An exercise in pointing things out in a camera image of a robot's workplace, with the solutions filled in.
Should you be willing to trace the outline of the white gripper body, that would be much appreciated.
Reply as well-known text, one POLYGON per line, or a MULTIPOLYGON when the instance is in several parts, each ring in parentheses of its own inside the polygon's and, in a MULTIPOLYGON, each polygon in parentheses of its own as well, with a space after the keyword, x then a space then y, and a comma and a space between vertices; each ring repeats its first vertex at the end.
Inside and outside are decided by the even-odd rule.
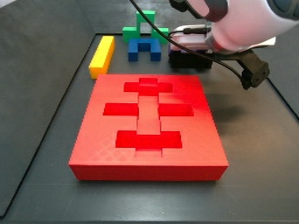
POLYGON ((179 26, 170 32, 171 40, 194 51, 209 51, 206 37, 211 28, 206 24, 179 26))

